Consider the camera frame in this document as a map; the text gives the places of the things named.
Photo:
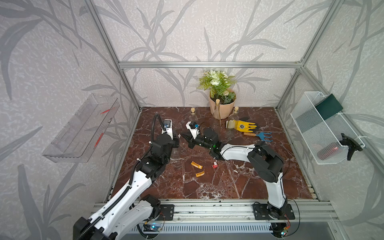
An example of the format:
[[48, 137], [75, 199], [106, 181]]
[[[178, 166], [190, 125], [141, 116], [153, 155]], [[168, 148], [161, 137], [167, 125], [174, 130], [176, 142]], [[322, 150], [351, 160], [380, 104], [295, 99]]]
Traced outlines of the peeled gold label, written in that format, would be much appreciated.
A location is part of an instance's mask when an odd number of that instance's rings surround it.
[[205, 171], [202, 171], [202, 172], [200, 172], [200, 173], [196, 173], [196, 177], [198, 178], [198, 177], [201, 177], [201, 176], [203, 176], [205, 174]]

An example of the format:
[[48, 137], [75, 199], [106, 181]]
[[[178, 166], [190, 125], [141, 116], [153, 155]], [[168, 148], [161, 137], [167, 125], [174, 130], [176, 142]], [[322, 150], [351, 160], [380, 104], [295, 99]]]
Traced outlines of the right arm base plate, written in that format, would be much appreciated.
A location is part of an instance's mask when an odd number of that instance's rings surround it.
[[276, 208], [271, 204], [252, 204], [255, 220], [295, 220], [295, 214], [290, 204], [284, 203], [281, 208]]

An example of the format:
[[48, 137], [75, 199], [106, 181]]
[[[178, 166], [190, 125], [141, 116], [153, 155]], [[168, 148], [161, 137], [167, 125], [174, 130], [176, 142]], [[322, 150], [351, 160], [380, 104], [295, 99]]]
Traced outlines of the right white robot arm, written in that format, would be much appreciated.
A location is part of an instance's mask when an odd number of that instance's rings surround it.
[[181, 133], [189, 148], [200, 146], [209, 150], [215, 160], [243, 161], [250, 163], [264, 181], [268, 192], [268, 204], [272, 208], [283, 210], [287, 197], [283, 187], [283, 158], [269, 144], [259, 141], [251, 145], [233, 145], [219, 140], [212, 128], [204, 129], [201, 134], [197, 129]]

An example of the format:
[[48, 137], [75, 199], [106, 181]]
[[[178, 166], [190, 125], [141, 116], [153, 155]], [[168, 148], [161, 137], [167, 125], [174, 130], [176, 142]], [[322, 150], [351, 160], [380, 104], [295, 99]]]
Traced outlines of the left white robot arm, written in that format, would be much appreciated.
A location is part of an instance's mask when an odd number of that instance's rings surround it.
[[88, 219], [81, 217], [73, 227], [75, 240], [119, 240], [144, 220], [160, 215], [161, 202], [151, 195], [137, 205], [135, 200], [165, 171], [179, 138], [161, 134], [151, 142], [149, 150], [140, 158], [129, 181], [96, 213]]

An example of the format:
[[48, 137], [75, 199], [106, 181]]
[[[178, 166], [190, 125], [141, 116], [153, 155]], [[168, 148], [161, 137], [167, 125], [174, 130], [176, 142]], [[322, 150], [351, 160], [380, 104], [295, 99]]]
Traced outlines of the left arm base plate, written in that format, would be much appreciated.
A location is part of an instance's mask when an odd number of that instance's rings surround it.
[[155, 206], [150, 219], [152, 221], [172, 221], [175, 213], [175, 205]]

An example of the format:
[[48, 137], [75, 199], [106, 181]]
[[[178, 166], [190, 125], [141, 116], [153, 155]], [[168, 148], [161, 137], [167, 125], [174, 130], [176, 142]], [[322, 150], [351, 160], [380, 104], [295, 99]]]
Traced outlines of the glass bottle with red label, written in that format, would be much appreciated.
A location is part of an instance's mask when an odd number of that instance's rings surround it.
[[171, 154], [171, 160], [172, 161], [177, 161], [180, 159], [180, 150], [181, 150], [181, 148], [173, 148], [172, 149], [172, 154]]

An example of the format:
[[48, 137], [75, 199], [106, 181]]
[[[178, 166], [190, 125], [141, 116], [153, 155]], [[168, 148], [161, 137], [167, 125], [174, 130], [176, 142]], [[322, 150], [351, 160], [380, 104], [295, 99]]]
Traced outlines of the short glass bottle gold label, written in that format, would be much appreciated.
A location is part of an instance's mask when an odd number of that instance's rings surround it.
[[193, 123], [194, 125], [199, 124], [199, 120], [198, 120], [198, 117], [197, 117], [196, 109], [195, 109], [195, 108], [191, 108], [189, 120], [190, 120], [191, 123]]

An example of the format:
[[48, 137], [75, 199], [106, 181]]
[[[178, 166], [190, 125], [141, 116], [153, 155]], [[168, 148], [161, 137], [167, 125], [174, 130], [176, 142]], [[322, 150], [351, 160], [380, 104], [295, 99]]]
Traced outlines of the tall slim glass bottle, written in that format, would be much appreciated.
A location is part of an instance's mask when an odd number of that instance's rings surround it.
[[215, 131], [219, 131], [221, 128], [220, 99], [216, 99], [215, 102], [215, 109], [213, 112], [213, 117], [211, 119], [211, 127]]

